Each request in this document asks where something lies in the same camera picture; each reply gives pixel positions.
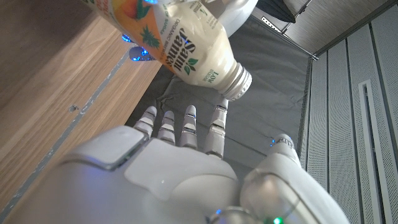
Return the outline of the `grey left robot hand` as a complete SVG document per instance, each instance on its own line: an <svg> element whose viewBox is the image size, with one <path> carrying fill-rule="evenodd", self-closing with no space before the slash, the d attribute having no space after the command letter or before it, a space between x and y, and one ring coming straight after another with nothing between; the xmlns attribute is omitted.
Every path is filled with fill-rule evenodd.
<svg viewBox="0 0 398 224"><path fill-rule="evenodd" d="M150 55L145 48L137 45L128 35L123 34L121 37L123 41L131 44L131 48L129 50L129 58L133 62L155 60L155 58Z"/></svg>

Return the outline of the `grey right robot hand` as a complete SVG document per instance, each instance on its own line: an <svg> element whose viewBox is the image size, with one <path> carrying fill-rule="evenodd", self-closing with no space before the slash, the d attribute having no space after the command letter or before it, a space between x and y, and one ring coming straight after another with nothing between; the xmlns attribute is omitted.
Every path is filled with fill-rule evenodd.
<svg viewBox="0 0 398 224"><path fill-rule="evenodd" d="M294 143L276 136L270 154L243 181L223 159L228 102L197 148L188 106L175 140L174 114L145 110L77 146L41 180L8 223L347 223L344 211L301 166Z"/></svg>

